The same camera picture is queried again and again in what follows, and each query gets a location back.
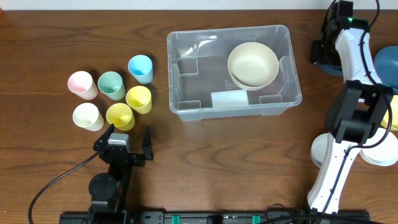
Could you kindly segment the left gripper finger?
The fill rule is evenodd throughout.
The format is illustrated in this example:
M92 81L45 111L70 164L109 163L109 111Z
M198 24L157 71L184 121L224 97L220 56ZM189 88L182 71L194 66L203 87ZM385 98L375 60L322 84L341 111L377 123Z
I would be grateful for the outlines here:
M114 124L111 124L110 127L95 141L93 150L96 152L104 152L108 148L108 139L111 134L114 133Z
M143 151L145 160L149 160L149 161L154 160L154 151L153 151L152 143L150 140L150 129L149 128L146 129L141 149Z

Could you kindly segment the dark blue bowl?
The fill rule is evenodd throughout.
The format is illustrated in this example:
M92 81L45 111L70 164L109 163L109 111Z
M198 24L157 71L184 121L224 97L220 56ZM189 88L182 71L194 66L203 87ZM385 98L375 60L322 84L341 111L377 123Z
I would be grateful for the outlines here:
M389 46L381 49L374 59L374 66L377 75L382 83L393 88L394 94L397 95L398 81L398 46Z
M341 65L329 65L329 64L322 64L322 63L317 63L318 67L320 70L325 72L328 75L334 76L334 77L342 77L343 76L343 71Z

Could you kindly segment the clear plastic storage container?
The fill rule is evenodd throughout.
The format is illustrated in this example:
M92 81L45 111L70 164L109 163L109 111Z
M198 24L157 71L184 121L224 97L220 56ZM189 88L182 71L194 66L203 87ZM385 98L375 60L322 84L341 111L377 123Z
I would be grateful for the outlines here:
M302 101L286 26L171 32L169 106L183 121L278 115Z

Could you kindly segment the beige large bowl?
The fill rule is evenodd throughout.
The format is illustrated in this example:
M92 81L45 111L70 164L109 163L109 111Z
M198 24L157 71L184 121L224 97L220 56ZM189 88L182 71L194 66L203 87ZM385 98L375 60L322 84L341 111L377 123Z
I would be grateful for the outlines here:
M266 45L246 42L235 47L228 57L232 81L243 90L256 91L272 83L279 72L276 54Z

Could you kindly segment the yellow small bowl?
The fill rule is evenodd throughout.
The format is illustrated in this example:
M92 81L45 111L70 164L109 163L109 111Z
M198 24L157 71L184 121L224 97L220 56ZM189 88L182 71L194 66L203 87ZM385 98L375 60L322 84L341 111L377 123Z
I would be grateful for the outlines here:
M391 131L397 131L398 128L398 96L394 95L391 101L391 109L392 109L392 119L389 119L389 113L386 112L382 121L381 126L383 128L387 128L388 122L391 121Z

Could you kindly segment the light grey small bowl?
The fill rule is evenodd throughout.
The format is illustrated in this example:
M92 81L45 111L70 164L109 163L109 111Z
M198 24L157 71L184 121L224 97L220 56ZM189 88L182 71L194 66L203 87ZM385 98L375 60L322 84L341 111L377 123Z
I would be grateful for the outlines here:
M312 162L318 167L327 166L329 162L329 151L331 150L331 134L324 133L317 136L311 146L311 159Z

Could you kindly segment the white small bowl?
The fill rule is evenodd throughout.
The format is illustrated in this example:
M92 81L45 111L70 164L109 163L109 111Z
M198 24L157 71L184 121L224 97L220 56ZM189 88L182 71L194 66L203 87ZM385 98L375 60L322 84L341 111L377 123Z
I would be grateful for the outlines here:
M372 165L394 165L397 162L397 138L389 132L380 145L370 149L362 148L360 156Z

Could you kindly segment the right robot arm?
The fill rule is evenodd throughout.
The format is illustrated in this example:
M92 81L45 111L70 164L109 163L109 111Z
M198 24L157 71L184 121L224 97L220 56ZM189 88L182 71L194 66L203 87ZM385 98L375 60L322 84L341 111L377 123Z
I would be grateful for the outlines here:
M382 84L369 48L373 23L353 16L353 2L334 0L323 20L321 35L312 42L310 62L341 67L344 84L325 116L326 157L308 194L317 214L338 212L338 204L355 157L382 144L391 130L388 122L378 142L367 144L384 115L392 115L393 89Z

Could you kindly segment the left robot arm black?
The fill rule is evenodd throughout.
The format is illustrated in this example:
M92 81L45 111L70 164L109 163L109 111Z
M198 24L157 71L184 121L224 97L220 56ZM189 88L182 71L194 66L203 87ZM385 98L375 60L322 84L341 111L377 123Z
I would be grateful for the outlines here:
M124 209L124 204L132 169L154 159L150 130L145 131L142 153L136 154L129 151L129 135L115 133L114 129L112 124L93 146L109 169L90 180L88 223L137 223L134 213Z

